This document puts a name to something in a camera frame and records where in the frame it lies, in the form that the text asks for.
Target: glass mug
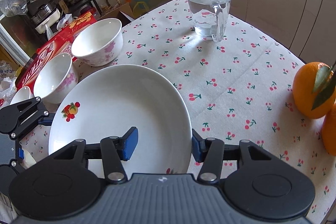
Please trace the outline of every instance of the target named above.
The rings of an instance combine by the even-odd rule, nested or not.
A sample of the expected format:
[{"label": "glass mug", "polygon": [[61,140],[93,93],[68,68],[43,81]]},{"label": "glass mug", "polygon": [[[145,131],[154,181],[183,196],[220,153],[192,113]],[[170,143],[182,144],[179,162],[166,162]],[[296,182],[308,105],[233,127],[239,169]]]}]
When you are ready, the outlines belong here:
[{"label": "glass mug", "polygon": [[188,0],[195,32],[219,42],[224,37],[231,0]]}]

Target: metal screw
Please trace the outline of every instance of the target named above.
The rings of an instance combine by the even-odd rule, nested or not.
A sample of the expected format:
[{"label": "metal screw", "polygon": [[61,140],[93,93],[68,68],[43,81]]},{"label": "metal screw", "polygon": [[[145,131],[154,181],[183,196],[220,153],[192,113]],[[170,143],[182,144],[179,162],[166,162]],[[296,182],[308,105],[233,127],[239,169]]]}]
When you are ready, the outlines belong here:
[{"label": "metal screw", "polygon": [[107,177],[113,181],[120,181],[124,179],[125,176],[123,173],[120,173],[120,172],[112,172],[112,173],[109,173]]},{"label": "metal screw", "polygon": [[199,178],[203,181],[214,181],[217,176],[214,173],[203,173]]}]

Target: table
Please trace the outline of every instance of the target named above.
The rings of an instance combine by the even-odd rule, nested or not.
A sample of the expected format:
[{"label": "table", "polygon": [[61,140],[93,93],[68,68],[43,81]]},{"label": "table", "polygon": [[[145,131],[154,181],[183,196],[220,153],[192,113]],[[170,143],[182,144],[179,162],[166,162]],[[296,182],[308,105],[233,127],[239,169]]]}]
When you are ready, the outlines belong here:
[{"label": "table", "polygon": [[[310,120],[294,105],[291,85],[303,65],[296,56],[231,15],[220,43],[197,36],[187,0],[173,0],[122,30],[122,52],[106,66],[138,64],[161,73],[182,95],[202,137],[227,144],[249,139],[306,174],[316,190],[307,217],[321,223],[336,195],[336,161],[322,143],[323,119]],[[103,68],[75,64],[81,79]],[[39,126],[22,140],[37,161],[48,155],[49,131]],[[188,172],[200,168],[191,158]],[[235,169],[224,162],[221,177]]]}]

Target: tablecloth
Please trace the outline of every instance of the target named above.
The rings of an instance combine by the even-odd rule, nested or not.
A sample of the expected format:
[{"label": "tablecloth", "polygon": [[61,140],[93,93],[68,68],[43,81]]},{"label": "tablecloth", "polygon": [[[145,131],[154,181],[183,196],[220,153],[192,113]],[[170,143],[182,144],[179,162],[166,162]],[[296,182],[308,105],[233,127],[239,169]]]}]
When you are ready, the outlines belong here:
[{"label": "tablecloth", "polygon": [[[171,81],[182,95],[192,127],[226,144],[249,139],[307,175],[316,197],[308,219],[319,224],[336,195],[336,161],[321,139],[323,119],[295,107],[292,83],[303,63],[255,27],[230,15],[219,43],[196,35],[187,0],[173,0],[122,29],[124,45],[106,66],[138,64]],[[103,67],[75,62],[80,78]],[[38,161],[48,155],[50,128],[38,126],[22,146]],[[201,164],[191,158],[188,172]],[[221,177],[236,169],[223,163]]]}]

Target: small white bowl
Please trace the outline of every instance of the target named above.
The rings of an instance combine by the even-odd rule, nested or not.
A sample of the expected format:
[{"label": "small white bowl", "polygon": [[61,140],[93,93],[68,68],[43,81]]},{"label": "small white bowl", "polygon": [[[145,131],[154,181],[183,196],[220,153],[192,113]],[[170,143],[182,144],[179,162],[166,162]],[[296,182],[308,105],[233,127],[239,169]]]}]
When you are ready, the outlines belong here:
[{"label": "small white bowl", "polygon": [[99,67],[115,59],[122,46],[121,21],[106,18],[83,30],[72,43],[71,52],[90,66]]},{"label": "small white bowl", "polygon": [[20,88],[14,95],[10,105],[22,102],[24,100],[28,100],[33,98],[34,95],[31,92],[30,88],[28,86],[23,86],[22,88]]},{"label": "small white bowl", "polygon": [[53,57],[40,71],[34,84],[34,95],[45,102],[59,104],[77,83],[78,73],[71,55],[64,52]]}]

